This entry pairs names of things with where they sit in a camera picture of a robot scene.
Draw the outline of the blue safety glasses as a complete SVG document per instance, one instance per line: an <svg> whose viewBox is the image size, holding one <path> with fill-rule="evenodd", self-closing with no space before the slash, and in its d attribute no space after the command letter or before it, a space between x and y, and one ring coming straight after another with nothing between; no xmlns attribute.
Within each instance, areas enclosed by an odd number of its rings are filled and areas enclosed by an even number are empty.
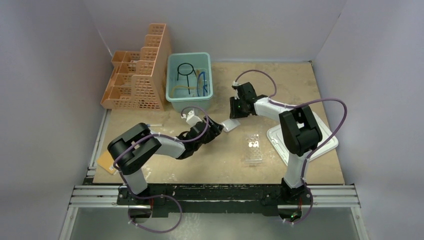
<svg viewBox="0 0 424 240"><path fill-rule="evenodd" d="M205 97L209 93L206 80L206 72L201 71L197 74L196 94L198 97Z"/></svg>

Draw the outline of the amber rubber tubing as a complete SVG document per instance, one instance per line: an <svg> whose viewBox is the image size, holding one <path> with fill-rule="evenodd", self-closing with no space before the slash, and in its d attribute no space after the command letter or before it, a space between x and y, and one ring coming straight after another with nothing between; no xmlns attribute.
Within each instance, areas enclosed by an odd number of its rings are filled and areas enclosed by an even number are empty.
<svg viewBox="0 0 424 240"><path fill-rule="evenodd" d="M198 72L201 72L200 70L196 70L195 71L195 76L197 77ZM191 97L198 97L197 96L197 84L196 86L190 86L190 94L188 93L188 87L187 85L176 85L174 86L170 93L169 96L171 98L191 98Z"/></svg>

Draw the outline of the black ring stand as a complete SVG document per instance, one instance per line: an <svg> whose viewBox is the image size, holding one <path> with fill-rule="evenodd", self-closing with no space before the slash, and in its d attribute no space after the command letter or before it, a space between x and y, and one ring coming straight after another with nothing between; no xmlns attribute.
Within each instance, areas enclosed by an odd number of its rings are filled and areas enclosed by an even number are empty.
<svg viewBox="0 0 424 240"><path fill-rule="evenodd" d="M183 62L181 64L178 65L177 67L177 81L180 80L180 76L184 76L186 78L186 86L188 89L188 94L191 94L191 89L190 89L190 81L189 81L189 76L191 74L195 73L195 69L194 66L191 63L188 62Z"/></svg>

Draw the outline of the clear well plate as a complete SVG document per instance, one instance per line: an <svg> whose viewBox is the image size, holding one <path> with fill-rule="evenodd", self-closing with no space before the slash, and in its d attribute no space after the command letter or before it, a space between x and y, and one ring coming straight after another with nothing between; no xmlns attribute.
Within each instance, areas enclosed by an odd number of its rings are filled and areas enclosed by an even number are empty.
<svg viewBox="0 0 424 240"><path fill-rule="evenodd" d="M258 133L245 136L244 162L249 165L260 164L263 161L263 154L260 146Z"/></svg>

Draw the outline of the white paper tag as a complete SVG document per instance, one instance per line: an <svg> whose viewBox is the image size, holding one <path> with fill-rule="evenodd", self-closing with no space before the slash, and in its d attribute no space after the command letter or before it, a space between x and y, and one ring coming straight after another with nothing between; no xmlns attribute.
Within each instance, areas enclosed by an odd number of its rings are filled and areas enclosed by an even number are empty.
<svg viewBox="0 0 424 240"><path fill-rule="evenodd" d="M234 130L238 126L241 125L241 123L237 119L227 119L220 123L223 126L223 131L226 133L229 133L230 131Z"/></svg>

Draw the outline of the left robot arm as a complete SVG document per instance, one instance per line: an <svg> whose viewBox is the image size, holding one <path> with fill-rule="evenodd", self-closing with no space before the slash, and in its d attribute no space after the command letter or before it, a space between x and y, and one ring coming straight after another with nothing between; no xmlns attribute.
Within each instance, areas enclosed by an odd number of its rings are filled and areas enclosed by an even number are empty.
<svg viewBox="0 0 424 240"><path fill-rule="evenodd" d="M183 160L191 157L202 145L218 137L224 126L204 118L188 131L176 137L153 132L145 123L138 123L114 140L107 150L114 160L124 183L129 186L129 197L138 205L149 199L148 184L142 166L153 156L162 155Z"/></svg>

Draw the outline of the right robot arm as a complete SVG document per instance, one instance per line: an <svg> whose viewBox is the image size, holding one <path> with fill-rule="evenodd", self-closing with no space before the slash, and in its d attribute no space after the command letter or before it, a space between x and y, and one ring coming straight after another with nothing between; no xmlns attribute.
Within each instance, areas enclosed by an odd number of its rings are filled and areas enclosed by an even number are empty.
<svg viewBox="0 0 424 240"><path fill-rule="evenodd" d="M235 96L229 99L230 118L240 119L250 115L279 121L283 143L289 152L287 170L281 181L282 200L294 203L305 191L305 175L309 155L317 149L323 135L308 105L288 107L273 102L267 95L257 95L250 82L234 82Z"/></svg>

